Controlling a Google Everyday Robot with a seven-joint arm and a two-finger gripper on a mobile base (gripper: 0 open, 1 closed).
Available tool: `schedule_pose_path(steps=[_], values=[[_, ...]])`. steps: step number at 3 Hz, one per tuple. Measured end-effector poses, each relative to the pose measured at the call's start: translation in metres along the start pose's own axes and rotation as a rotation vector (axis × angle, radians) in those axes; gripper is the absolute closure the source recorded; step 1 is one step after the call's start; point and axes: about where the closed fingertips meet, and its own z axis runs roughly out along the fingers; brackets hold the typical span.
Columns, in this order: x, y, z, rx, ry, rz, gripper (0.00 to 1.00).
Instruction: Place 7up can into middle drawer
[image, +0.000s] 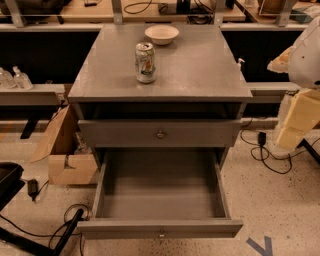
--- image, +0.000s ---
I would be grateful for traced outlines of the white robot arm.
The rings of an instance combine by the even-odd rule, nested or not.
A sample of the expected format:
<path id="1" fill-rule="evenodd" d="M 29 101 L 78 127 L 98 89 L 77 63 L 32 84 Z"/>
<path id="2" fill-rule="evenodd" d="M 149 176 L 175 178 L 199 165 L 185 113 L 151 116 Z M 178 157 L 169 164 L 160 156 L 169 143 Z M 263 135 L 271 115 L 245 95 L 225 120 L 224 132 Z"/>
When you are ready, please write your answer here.
<path id="1" fill-rule="evenodd" d="M 320 17 L 267 69 L 287 73 L 289 80 L 301 87 L 292 98 L 282 100 L 275 132 L 275 146 L 292 152 L 320 121 Z"/>

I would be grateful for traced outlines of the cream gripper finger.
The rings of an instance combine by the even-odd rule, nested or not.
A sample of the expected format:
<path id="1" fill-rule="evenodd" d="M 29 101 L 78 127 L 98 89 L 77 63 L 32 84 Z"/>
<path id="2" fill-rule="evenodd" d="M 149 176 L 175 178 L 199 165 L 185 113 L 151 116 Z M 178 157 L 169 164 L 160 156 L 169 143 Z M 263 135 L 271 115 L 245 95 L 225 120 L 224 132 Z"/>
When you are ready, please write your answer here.
<path id="1" fill-rule="evenodd" d="M 319 122 L 319 90 L 302 89 L 294 96 L 286 94 L 278 113 L 275 145 L 283 150 L 294 150 Z"/>
<path id="2" fill-rule="evenodd" d="M 291 55 L 291 50 L 292 48 L 288 47 L 267 65 L 267 69 L 275 73 L 287 73 L 289 70 L 289 57 Z"/>

